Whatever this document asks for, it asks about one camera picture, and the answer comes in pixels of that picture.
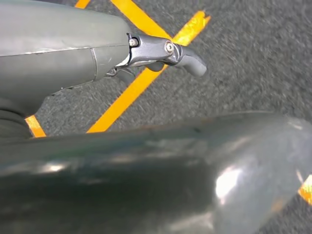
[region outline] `yellow road marking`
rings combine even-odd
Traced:
[[[312,205],[312,175],[307,177],[298,193],[308,204]]]
[[[88,4],[90,2],[91,0],[79,0],[75,7],[76,8],[82,8],[82,9],[85,9],[88,6]]]
[[[35,116],[30,116],[26,119],[26,123],[31,129],[35,137],[45,137],[45,133]]]
[[[168,33],[131,0],[110,0],[122,14],[146,34],[171,39]]]
[[[205,13],[199,11],[196,13],[189,22],[184,25],[180,32],[175,36],[172,41],[181,45],[187,46],[196,38],[199,33],[202,31],[207,25],[210,16],[205,17]],[[145,19],[141,19],[138,22],[133,22],[134,25],[144,27],[142,23]],[[167,66],[165,66],[162,71],[153,72],[149,69],[144,69],[142,73],[138,75],[134,82],[129,85],[122,95],[113,103],[107,111],[99,118],[95,124],[91,127],[88,133],[103,132],[110,128],[116,119],[125,112],[128,107],[135,101],[138,96],[146,90],[153,81],[160,75]]]

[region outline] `yellow painted line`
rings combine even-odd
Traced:
[[[172,41],[187,46],[202,31],[210,19],[210,16],[205,17],[204,12],[199,11],[175,36]],[[137,25],[141,24],[141,22],[134,22],[134,24]],[[166,67],[167,66],[165,66],[159,72],[153,72],[149,69],[144,69],[125,91],[113,103],[107,109],[107,111],[91,127],[88,133],[103,132],[107,130]]]
[[[131,0],[110,1],[136,27],[146,34],[154,37],[171,39],[171,36]]]
[[[76,8],[82,8],[82,9],[85,9],[88,6],[88,4],[90,2],[91,0],[79,0],[75,7]]]
[[[35,137],[45,137],[45,133],[35,116],[25,119]]]
[[[312,205],[312,175],[303,183],[298,193],[310,205]]]

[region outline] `metal bolt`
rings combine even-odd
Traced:
[[[138,45],[139,45],[139,42],[138,42],[137,39],[136,39],[136,38],[131,38],[131,39],[129,39],[129,40],[128,40],[128,44],[129,44],[131,47],[134,47],[134,46],[138,46]]]
[[[165,43],[165,51],[168,54],[168,55],[171,55],[173,54],[173,50],[174,50],[174,46],[172,44],[172,42],[168,40]]]

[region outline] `brake lever bolt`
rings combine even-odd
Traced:
[[[139,41],[137,41],[136,38],[131,38],[128,40],[128,44],[130,47],[135,47],[139,45]]]
[[[173,50],[174,50],[174,46],[173,46],[172,42],[168,40],[165,43],[165,51],[167,54],[171,55],[171,54],[173,54]]]

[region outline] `asphalt ground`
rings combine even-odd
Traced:
[[[194,78],[168,68],[108,131],[243,110],[270,110],[312,122],[312,1],[134,2],[171,36],[196,11],[211,15],[190,45],[207,62],[209,71]],[[59,3],[74,6],[76,1]],[[138,31],[108,0],[92,0],[87,9],[124,17]],[[66,90],[47,98],[36,117],[48,136],[85,133],[125,89],[107,79]],[[296,196],[258,233],[312,234],[312,207]]]

